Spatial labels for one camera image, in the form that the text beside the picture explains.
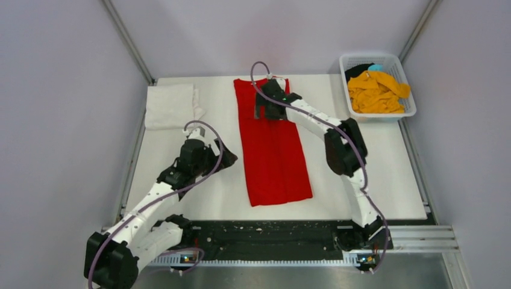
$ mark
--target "metal floor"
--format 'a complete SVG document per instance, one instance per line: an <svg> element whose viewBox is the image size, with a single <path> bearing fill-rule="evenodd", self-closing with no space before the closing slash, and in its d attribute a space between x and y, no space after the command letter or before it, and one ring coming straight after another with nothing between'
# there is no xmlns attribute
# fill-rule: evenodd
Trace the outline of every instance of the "metal floor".
<svg viewBox="0 0 511 289"><path fill-rule="evenodd" d="M353 273L348 267L321 268L197 268L184 275L150 269L134 289L451 289L441 254L388 254L375 275Z"/></svg>

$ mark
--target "plastic basket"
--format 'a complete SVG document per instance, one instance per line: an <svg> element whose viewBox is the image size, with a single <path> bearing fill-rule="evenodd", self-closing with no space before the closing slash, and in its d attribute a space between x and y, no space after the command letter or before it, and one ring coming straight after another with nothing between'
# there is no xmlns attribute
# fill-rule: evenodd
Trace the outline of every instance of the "plastic basket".
<svg viewBox="0 0 511 289"><path fill-rule="evenodd" d="M395 55L385 53L356 53L341 56L339 65L342 75L342 85L344 86L344 95L351 117L358 122L396 122L405 116L414 115L417 112L417 108L415 107L415 102L413 101L413 95L411 93L408 98L399 100L400 104L404 105L404 113L357 113L353 110L344 71L365 63L380 64L383 66L383 72L392 75L399 83L408 84L401 62Z"/></svg>

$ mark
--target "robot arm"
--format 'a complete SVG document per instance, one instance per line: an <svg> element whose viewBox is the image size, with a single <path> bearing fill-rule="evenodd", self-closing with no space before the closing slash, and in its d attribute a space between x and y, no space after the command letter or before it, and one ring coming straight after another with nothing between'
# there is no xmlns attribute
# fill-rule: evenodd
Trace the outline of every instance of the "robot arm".
<svg viewBox="0 0 511 289"><path fill-rule="evenodd" d="M210 173L219 158L219 141L215 145L204 139L204 129L194 129L181 147L173 165L161 172L147 195L124 218L105 233L95 232L87 241L84 276L87 278L92 261L107 237L124 226L101 252L93 272L93 282L106 288L131 288L139 272L162 252L181 242L183 229L190 223L177 215L169 216L172 206L186 194L169 196L142 211L147 204L163 195L185 188ZM220 166L230 167L237 157L224 147Z"/></svg>
<svg viewBox="0 0 511 289"><path fill-rule="evenodd" d="M368 151L357 122L351 118L340 120L328 116L313 108L296 93L286 95L283 90L285 82L279 83L278 80L278 78L270 79L261 87L262 92L278 102L283 102L291 107L299 108L307 112L307 114L275 104L268 101L260 94L257 94L255 101L255 117L262 117L261 108L264 107L265 118L275 120L285 119L294 122L323 139L325 142L325 154L328 166L335 174L347 178L345 187L350 202L354 231L357 233L357 237L354 237L354 239L357 239L357 241L344 240L343 243L348 244L355 242L356 244L354 244L354 247L362 247L374 244L377 239L381 241L381 237L384 237L383 222L374 207L369 203L368 198L360 191L364 185L364 176L353 149L338 132L313 119L311 116L324 120L345 132L355 144L365 164Z"/></svg>

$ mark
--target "cable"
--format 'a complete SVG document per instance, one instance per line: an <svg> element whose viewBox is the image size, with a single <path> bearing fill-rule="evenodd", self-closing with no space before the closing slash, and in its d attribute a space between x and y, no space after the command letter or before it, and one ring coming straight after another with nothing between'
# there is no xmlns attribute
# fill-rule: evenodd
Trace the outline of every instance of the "cable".
<svg viewBox="0 0 511 289"><path fill-rule="evenodd" d="M257 93L259 93L263 98L265 98L267 101L269 102L273 102L274 104L278 104L278 105L281 105L283 107L287 107L287 108L291 108L292 110L296 110L300 113L303 113L303 114L306 114L310 117L312 117L313 119L317 120L318 122L321 122L323 123L324 125L327 125L329 126L330 128L333 128L335 129L351 146L351 149L353 150L353 152L355 153L355 156L357 157L357 160L359 161L360 163L360 168L362 169L362 173L363 173L363 176L364 176L364 185L362 186L362 188L360 188L360 191L364 194L364 196L367 198L367 200L369 201L369 203L371 204L371 206L374 208L374 210L376 211L376 213L378 213L378 215L380 215L381 217L381 220L383 222L383 226L385 227L385 244L383 246L383 251L381 253L381 257L380 257L380 261L378 262L378 264L374 267L374 269L372 270L373 273L375 273L379 268L380 268L380 264L381 262L383 261L383 258L385 257L385 254L387 252L387 247L389 246L389 238L390 238L390 230L389 230L389 226L387 224L387 219L385 219L385 216L383 215L383 213L380 211L380 209L378 209L378 207L376 206L376 204L372 201L371 197L369 196L369 194L366 192L366 188L368 186L368 175L367 175L367 171L366 171L366 167L364 165L364 162L362 160L362 156L360 156L360 153L359 153L359 150L357 149L357 147L355 146L355 144L353 143L353 141L350 139L350 137L345 133L343 132L340 128L336 127L335 125L329 123L329 122L326 122L322 119L320 119L319 117L313 115L313 114L309 114L308 112L306 112L305 110L302 110L300 108L297 108L297 107L293 107L289 104L286 104L284 102L280 102L280 101L277 101L275 99L272 99L270 98L269 96L265 95L258 87L257 87L257 84L256 82L254 81L254 68L256 67L256 65L258 64L262 64L264 65L264 67L266 68L266 71L268 73L268 75L271 75L270 73L270 69L268 68L268 65L266 65L266 63L262 62L262 61L256 61L254 64L252 64L252 68L250 68L250 80L252 81L252 86L255 88L255 90L257 91Z"/></svg>
<svg viewBox="0 0 511 289"><path fill-rule="evenodd" d="M172 191L170 193L167 193L167 194L164 194L162 195L161 197L155 199L154 201L148 203L147 205L145 205L144 207L141 207L141 209L139 210L139 213L142 213L144 212L145 210L147 210L149 207L151 207L152 205L156 204L157 202L160 202L161 200L163 199L166 199L168 197L171 197L175 194L178 194L178 193L181 193L183 191L188 191L192 188L194 188L196 185L199 185L201 184L202 182L204 182L206 179L208 179L212 174L214 174L216 172L216 170L218 169L218 167L220 166L220 163L222 161L222 157L224 156L224 142L222 141L222 139L220 138L220 135L218 134L218 132L212 127L210 126L209 124L203 122L202 120L192 120L190 122L188 122L187 124L184 125L184 129L186 130L186 128L192 124L192 123L199 123L199 124L202 124L204 126L206 126L207 128L209 128L216 136L216 138L218 139L218 143L219 143L219 147L220 147L220 154L218 156L218 160L216 161L215 163L215 166L213 167L213 169L207 174L205 175L205 177L203 177L202 179L200 179L199 181L197 181L196 183L194 184L191 184L191 185L188 185L184 188L181 188L179 190L176 190L176 191ZM105 242L103 242L103 244L101 244L101 246L99 247L96 255L94 256L94 259L92 260L92 263L90 265L90 270L89 270L89 275L87 276L87 284L89 286L89 289L93 289L92 287L92 274L94 273L94 269L96 269L96 265L98 263L98 260L99 260L99 256L101 256L101 253L103 253L103 250L105 249L105 247L107 246L107 244L113 239L113 237L115 237L115 235L117 235L119 233L119 231L124 228L124 226L126 226L127 224L129 224L133 219L135 218L134 215L130 216L129 218L126 219L126 221L124 221L121 225L119 225L117 227L117 229L115 229L109 236L108 238L105 240ZM199 262L196 262L191 268L195 267Z"/></svg>

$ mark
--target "black cloth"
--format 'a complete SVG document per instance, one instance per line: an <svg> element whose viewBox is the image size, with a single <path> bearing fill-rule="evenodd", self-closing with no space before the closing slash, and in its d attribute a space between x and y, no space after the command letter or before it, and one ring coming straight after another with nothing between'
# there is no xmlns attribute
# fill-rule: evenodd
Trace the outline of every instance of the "black cloth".
<svg viewBox="0 0 511 289"><path fill-rule="evenodd" d="M374 65L374 63L369 64L359 64L357 66L353 66L352 68L346 70L344 72L344 75L346 76L346 82L350 81L350 79L353 77L357 77L362 74L362 72L366 71L371 65Z"/></svg>

